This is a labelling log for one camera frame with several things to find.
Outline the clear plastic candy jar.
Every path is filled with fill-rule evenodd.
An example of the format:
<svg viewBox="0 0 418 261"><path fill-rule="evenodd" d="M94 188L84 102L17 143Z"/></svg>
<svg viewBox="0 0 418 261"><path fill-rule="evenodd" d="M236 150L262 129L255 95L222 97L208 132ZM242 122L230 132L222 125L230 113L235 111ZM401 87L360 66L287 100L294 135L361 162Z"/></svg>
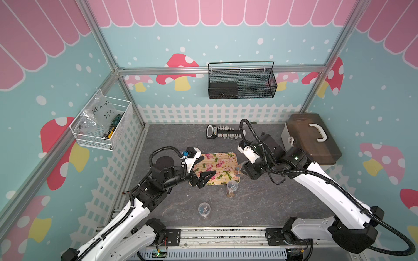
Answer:
<svg viewBox="0 0 418 261"><path fill-rule="evenodd" d="M236 170L236 175L237 175L237 176L241 177L242 175L245 175L245 173L243 172L243 167L244 167L244 165L245 165L245 162L240 163L240 164L239 164L239 165L235 168L235 170Z"/></svg>

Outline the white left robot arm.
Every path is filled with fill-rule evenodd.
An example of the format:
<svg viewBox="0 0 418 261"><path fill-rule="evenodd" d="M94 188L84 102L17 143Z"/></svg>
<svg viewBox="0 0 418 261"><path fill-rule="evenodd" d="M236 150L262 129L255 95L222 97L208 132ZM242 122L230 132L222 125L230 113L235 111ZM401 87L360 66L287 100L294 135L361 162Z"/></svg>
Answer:
<svg viewBox="0 0 418 261"><path fill-rule="evenodd" d="M203 188L215 171L197 175L193 168L204 160L201 151L189 147L180 152L172 146L157 149L149 157L149 171L127 192L129 202L104 229L78 249L69 248L61 256L63 261L126 261L141 249L158 247L165 239L166 227L152 218L132 232L171 193L173 187L189 182Z"/></svg>

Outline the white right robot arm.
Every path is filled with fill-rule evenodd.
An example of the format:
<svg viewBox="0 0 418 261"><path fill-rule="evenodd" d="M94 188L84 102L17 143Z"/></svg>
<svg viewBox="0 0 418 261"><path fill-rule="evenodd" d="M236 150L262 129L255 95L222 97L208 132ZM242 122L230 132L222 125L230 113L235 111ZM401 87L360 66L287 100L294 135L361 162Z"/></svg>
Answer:
<svg viewBox="0 0 418 261"><path fill-rule="evenodd" d="M350 253L366 249L390 255L410 256L416 251L414 243L403 233L383 221L384 212L378 206L370 207L358 201L350 192L329 177L321 166L304 150L292 147L287 151L266 136L259 137L247 119L239 128L247 125L254 141L242 136L238 149L247 158L243 169L251 179L261 175L279 175L307 188L320 199L333 216L324 219L291 217L280 230L278 237L289 245L305 240L309 246L314 240L333 241ZM394 251L374 246L380 225L407 244L406 250Z"/></svg>

